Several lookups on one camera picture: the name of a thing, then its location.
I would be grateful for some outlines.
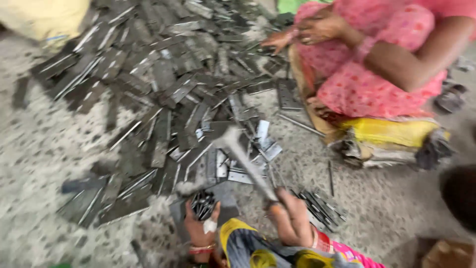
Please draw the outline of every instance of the sandal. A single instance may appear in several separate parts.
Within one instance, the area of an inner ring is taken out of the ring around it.
[[[435,105],[448,113],[459,111],[465,103],[461,95],[466,91],[467,88],[463,85],[453,85],[435,98]]]

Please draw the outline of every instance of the speckled floor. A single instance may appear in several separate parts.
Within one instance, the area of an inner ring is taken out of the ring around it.
[[[39,49],[12,33],[0,37],[0,267],[47,267],[73,260],[74,267],[139,267],[129,245],[142,241],[154,254],[157,267],[178,258],[181,251],[168,212],[169,199],[151,200],[151,208],[100,229],[84,230],[59,218],[55,211],[69,198],[59,194],[61,183],[78,178],[98,159],[115,159],[104,134],[106,105],[97,104],[88,115],[74,115],[65,103],[53,103],[39,87],[30,94],[27,110],[14,111],[11,96],[15,80],[38,59]],[[476,60],[476,46],[466,53]],[[475,88],[476,77],[455,73],[456,79]],[[459,152],[453,163],[473,163],[476,143],[476,92],[466,95],[464,109],[440,118],[453,133]],[[274,113],[274,92],[247,98],[260,103],[271,121],[269,133],[284,151],[276,163],[288,185],[328,188],[327,160],[332,156],[318,137]],[[133,115],[121,111],[119,126]],[[388,267],[410,267],[415,237],[468,237],[440,198],[438,171],[419,172],[409,167],[353,170],[335,165],[336,200],[351,213],[348,226],[333,236]],[[271,237],[276,233],[264,218],[261,201],[252,186],[236,185],[240,218]]]

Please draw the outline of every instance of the terrazzo floor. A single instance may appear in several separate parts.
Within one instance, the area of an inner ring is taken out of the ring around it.
[[[38,86],[30,105],[15,111],[11,96],[15,81],[42,61],[40,50],[11,32],[0,36],[0,267],[42,268],[61,260],[74,267],[140,267],[130,247],[135,238],[150,252],[157,267],[177,267],[182,251],[168,205],[176,198],[152,198],[140,216],[99,229],[84,230],[59,218],[55,211],[69,196],[59,188],[66,179],[81,177],[99,159],[116,159],[106,143],[117,133],[105,134],[106,95],[88,115],[72,114],[66,104],[53,103]],[[476,60],[476,46],[466,56]],[[462,111],[439,118],[453,134],[458,151],[452,163],[473,163],[476,143],[476,77],[455,73],[470,91]],[[276,159],[288,185],[328,189],[327,161],[332,158],[319,138],[278,118],[274,91],[248,97],[271,121],[269,133],[283,147]],[[121,111],[119,127],[134,115]],[[406,166],[354,170],[335,164],[336,200],[350,211],[347,226],[333,238],[388,267],[413,265],[416,237],[470,235],[453,219],[439,193],[440,170],[421,172]],[[249,185],[234,185],[240,219],[265,235],[276,232],[264,218],[261,199]]]

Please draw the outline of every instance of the polka dot fabric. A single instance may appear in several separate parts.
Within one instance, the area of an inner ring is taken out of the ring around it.
[[[422,6],[408,1],[336,0],[333,11],[354,28],[378,40],[417,50],[433,30],[435,17]],[[308,2],[302,5],[295,23],[326,7]],[[424,87],[407,93],[373,74],[354,60],[354,53],[337,40],[306,46],[296,44],[301,58],[328,79],[317,96],[331,110],[350,117],[394,117],[418,115],[428,98],[438,95],[446,71],[441,71]]]

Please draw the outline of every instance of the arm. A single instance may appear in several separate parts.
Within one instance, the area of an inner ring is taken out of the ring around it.
[[[463,52],[475,30],[470,17],[443,18],[414,54],[398,45],[378,41],[364,59],[367,69],[406,92],[423,86],[439,71],[449,66]],[[351,50],[366,36],[347,26],[341,40]]]

